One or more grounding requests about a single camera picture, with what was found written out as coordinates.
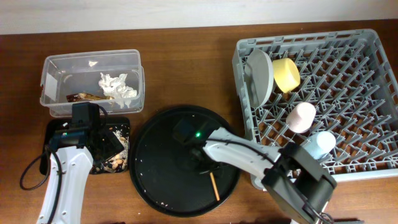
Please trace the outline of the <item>wooden chopstick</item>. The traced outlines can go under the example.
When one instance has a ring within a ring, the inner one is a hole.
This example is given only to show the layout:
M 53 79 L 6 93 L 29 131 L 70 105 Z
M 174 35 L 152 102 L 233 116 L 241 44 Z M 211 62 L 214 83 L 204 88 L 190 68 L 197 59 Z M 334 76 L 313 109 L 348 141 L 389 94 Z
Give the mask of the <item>wooden chopstick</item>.
M 214 194 L 215 194 L 216 201 L 219 202 L 220 201 L 220 195 L 219 195 L 219 192 L 218 192 L 218 188 L 217 188 L 217 184 L 216 184 L 216 181 L 215 181 L 215 177 L 214 177 L 212 172 L 210 172 L 210 179 L 211 179 L 211 184 L 212 184 L 212 187 L 213 187 L 213 191 L 214 191 Z

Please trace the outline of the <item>pink cup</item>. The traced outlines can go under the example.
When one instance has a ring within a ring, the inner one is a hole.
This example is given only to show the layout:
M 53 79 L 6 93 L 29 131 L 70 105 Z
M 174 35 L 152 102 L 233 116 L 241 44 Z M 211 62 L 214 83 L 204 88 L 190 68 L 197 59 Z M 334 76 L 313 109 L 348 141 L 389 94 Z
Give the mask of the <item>pink cup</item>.
M 291 131 L 304 133 L 311 127 L 315 115 L 316 108 L 312 104 L 301 102 L 289 113 L 286 123 Z

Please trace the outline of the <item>grey plate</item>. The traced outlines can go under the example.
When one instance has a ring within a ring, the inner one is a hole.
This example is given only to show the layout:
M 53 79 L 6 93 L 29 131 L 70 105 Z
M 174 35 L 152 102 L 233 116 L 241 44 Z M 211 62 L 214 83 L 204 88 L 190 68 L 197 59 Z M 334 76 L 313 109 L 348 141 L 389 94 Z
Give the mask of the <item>grey plate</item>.
M 271 58 L 262 50 L 253 50 L 246 60 L 244 73 L 248 77 L 251 106 L 257 108 L 264 105 L 271 96 L 274 84 Z

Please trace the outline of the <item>blue cup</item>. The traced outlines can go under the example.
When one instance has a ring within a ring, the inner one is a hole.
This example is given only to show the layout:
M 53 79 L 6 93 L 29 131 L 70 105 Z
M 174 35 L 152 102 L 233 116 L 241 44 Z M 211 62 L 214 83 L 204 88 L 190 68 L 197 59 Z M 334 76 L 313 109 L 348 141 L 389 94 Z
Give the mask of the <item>blue cup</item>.
M 308 140 L 303 148 L 316 160 L 325 157 L 336 145 L 336 138 L 329 131 L 316 133 Z

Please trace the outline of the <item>yellow bowl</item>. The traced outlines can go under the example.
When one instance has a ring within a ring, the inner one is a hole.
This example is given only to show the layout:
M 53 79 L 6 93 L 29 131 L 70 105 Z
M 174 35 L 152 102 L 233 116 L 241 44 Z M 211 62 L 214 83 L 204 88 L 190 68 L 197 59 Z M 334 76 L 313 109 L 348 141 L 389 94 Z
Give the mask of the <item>yellow bowl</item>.
M 300 73 L 292 59 L 274 60 L 272 66 L 274 80 L 283 93 L 288 93 L 300 85 Z

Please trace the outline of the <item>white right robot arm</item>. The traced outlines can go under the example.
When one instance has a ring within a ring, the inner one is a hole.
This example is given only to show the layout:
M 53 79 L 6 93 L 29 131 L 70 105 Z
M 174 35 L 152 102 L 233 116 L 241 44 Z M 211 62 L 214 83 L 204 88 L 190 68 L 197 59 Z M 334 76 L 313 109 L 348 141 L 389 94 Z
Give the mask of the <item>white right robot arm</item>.
M 264 146 L 222 126 L 203 123 L 198 128 L 185 118 L 173 127 L 172 137 L 188 150 L 195 172 L 236 167 L 258 178 L 280 209 L 297 223 L 334 223 L 324 209 L 336 180 L 300 145 Z

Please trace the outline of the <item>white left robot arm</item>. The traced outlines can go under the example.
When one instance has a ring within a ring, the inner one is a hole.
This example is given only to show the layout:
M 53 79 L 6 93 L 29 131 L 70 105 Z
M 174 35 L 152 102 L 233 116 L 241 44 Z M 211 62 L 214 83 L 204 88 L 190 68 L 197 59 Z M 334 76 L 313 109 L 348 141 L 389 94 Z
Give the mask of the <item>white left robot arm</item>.
M 92 169 L 126 149 L 108 128 L 63 129 L 46 145 L 49 182 L 37 223 L 80 223 L 87 178 Z

